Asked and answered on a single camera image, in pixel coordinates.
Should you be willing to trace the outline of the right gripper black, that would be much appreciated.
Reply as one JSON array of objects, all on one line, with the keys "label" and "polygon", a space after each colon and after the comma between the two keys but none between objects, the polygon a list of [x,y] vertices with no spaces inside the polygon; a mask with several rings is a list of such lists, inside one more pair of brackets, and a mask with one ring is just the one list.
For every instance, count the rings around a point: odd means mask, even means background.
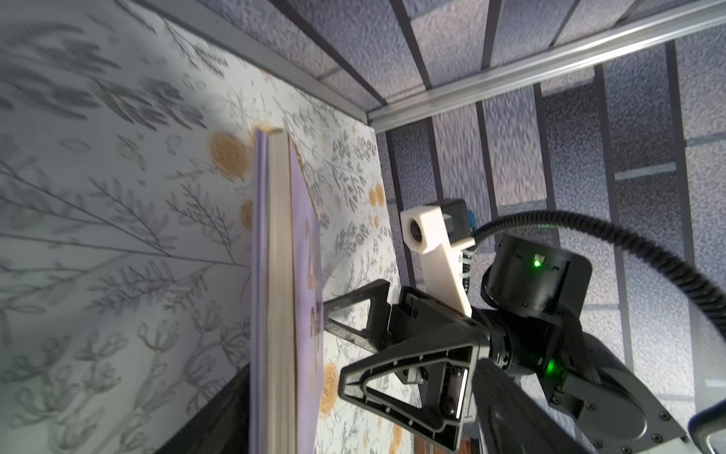
[{"label": "right gripper black", "polygon": [[476,418],[476,364],[491,359],[492,329],[476,309],[463,316],[419,289],[388,302],[384,279],[326,301],[325,331],[371,353],[344,367],[338,396],[407,429],[444,451],[457,451]]}]

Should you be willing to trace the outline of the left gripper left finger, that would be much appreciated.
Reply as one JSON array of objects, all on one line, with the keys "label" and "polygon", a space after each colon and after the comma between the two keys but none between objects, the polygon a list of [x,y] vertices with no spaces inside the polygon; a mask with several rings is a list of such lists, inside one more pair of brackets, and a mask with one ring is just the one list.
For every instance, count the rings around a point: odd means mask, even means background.
[{"label": "left gripper left finger", "polygon": [[249,453],[249,435],[250,365],[246,365],[156,453]]}]

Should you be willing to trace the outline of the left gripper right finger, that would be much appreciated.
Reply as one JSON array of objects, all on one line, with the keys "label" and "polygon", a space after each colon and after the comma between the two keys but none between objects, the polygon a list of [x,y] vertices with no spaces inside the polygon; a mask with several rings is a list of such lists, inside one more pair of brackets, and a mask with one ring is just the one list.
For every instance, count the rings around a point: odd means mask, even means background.
[{"label": "left gripper right finger", "polygon": [[476,363],[472,392],[489,453],[586,452],[489,359]]}]

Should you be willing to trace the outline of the purple calendar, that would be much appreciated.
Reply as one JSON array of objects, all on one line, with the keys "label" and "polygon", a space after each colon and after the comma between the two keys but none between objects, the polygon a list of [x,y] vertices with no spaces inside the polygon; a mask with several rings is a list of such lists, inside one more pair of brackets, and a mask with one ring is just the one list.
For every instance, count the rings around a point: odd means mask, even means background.
[{"label": "purple calendar", "polygon": [[318,217],[291,136],[255,132],[251,453],[313,453],[323,395]]}]

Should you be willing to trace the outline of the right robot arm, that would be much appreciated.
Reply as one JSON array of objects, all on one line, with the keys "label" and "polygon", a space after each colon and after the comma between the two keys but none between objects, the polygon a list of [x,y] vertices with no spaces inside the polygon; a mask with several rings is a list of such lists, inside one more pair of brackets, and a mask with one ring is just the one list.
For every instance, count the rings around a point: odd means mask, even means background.
[{"label": "right robot arm", "polygon": [[[575,453],[550,417],[570,417],[600,453],[709,453],[725,407],[687,426],[580,324],[592,267],[581,255],[506,235],[482,279],[489,309],[452,308],[405,287],[396,304],[379,279],[324,305],[327,314],[369,302],[363,329],[327,318],[326,330],[368,351],[340,372],[338,395],[437,448],[459,448],[480,424],[492,453]],[[539,407],[515,383],[536,376]]]}]

